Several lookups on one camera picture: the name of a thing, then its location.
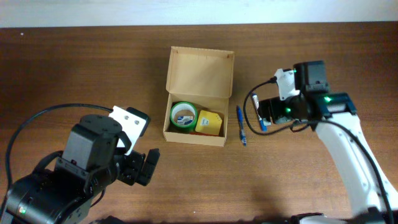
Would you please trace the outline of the small blue white box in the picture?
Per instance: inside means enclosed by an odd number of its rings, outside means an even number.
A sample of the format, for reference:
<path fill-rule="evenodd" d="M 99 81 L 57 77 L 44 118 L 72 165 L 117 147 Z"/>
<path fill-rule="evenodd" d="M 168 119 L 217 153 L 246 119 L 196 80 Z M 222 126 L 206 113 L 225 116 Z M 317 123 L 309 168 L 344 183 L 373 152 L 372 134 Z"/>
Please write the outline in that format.
<path fill-rule="evenodd" d="M 193 116 L 178 116 L 177 124 L 179 126 L 189 126 L 194 121 Z"/>

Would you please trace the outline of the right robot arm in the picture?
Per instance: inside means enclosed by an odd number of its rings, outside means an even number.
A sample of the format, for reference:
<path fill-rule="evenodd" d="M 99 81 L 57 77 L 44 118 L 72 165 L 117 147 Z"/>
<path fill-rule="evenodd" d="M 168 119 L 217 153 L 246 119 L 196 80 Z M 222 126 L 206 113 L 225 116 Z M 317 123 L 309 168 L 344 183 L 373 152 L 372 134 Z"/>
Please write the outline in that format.
<path fill-rule="evenodd" d="M 330 153 L 348 194 L 353 223 L 397 223 L 397 190 L 383 173 L 347 93 L 333 93 L 323 61 L 278 69 L 269 80 L 279 95 L 259 114 L 274 124 L 306 124 Z"/>

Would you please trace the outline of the brown cardboard box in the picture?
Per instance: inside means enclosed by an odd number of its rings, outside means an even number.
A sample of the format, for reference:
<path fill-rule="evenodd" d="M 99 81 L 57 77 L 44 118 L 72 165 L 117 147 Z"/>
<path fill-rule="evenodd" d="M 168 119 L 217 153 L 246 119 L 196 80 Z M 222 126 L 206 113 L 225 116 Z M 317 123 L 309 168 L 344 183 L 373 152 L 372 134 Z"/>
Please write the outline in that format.
<path fill-rule="evenodd" d="M 163 127 L 165 140 L 223 147 L 233 74 L 233 51 L 172 46 L 165 86 L 169 93 Z M 197 111 L 218 113 L 223 120 L 219 135 L 199 136 L 177 130 L 170 120 L 170 110 L 181 101 L 193 104 Z"/>

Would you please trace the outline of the green tape roll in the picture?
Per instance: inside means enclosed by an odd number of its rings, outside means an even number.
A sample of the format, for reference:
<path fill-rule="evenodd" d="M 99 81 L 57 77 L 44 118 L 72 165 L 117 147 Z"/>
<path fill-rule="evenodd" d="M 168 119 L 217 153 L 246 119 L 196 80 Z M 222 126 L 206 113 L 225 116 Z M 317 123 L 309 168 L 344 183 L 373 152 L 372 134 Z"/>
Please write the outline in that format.
<path fill-rule="evenodd" d="M 178 116 L 193 116 L 194 121 L 189 126 L 179 126 L 177 124 Z M 192 132 L 197 125 L 198 111 L 193 104 L 186 102 L 186 101 L 181 101 L 181 102 L 176 103 L 171 108 L 170 120 L 177 130 L 179 130 L 183 133 L 189 133 L 189 132 Z"/>

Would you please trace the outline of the yellow spiral notepad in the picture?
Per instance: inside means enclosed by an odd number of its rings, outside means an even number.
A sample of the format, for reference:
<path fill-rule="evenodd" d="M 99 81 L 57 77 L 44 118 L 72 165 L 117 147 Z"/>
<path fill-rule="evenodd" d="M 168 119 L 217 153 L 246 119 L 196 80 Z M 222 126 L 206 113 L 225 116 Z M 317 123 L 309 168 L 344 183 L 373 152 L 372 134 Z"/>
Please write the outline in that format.
<path fill-rule="evenodd" d="M 223 120 L 218 113 L 201 110 L 195 131 L 202 134 L 218 136 Z"/>

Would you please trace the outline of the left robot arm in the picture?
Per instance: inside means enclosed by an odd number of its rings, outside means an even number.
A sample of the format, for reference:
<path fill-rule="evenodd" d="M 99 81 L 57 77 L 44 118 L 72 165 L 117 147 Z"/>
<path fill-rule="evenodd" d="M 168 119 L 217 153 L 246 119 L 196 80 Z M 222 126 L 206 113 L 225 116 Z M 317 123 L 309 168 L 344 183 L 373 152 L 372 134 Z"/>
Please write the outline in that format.
<path fill-rule="evenodd" d="M 11 184 L 1 223 L 80 223 L 115 181 L 146 186 L 160 152 L 141 154 L 133 147 L 149 123 L 147 114 L 131 107 L 81 117 L 64 150 Z"/>

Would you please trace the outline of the blue ballpoint pen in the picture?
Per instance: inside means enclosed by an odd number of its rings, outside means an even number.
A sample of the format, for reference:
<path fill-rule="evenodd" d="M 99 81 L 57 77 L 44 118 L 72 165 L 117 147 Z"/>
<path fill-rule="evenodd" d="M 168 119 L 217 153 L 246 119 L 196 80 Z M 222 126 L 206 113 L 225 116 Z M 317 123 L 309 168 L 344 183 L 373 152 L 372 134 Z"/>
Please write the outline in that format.
<path fill-rule="evenodd" d="M 247 141 L 246 141 L 246 135 L 245 135 L 244 126 L 243 126 L 243 113 L 241 111 L 241 108 L 238 105 L 236 106 L 236 112 L 237 112 L 238 124 L 239 124 L 239 137 L 240 137 L 240 140 L 241 140 L 243 146 L 246 146 Z"/>

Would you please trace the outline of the blue white marker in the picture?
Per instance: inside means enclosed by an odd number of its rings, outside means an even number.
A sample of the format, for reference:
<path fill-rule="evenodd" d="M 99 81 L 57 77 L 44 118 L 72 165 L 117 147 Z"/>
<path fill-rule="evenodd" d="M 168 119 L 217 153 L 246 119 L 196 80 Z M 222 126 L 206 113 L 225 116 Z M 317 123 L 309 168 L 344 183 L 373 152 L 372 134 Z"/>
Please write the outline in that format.
<path fill-rule="evenodd" d="M 258 117 L 258 121 L 259 121 L 259 125 L 261 127 L 261 130 L 266 132 L 267 131 L 267 127 L 263 122 L 263 119 L 261 117 L 261 115 L 259 114 L 259 98 L 255 93 L 251 93 L 251 98 L 252 98 L 252 103 L 254 105 L 254 109 L 256 111 L 257 117 Z"/>

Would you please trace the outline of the orange grey stapler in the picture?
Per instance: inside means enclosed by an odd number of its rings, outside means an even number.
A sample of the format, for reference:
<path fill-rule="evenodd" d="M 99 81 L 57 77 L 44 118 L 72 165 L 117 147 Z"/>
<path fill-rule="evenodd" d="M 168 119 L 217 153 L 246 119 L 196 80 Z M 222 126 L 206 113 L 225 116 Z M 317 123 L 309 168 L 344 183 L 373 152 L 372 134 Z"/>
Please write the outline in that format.
<path fill-rule="evenodd" d="M 196 131 L 189 132 L 189 134 L 199 135 L 199 136 L 213 136 L 212 134 L 200 133 Z"/>

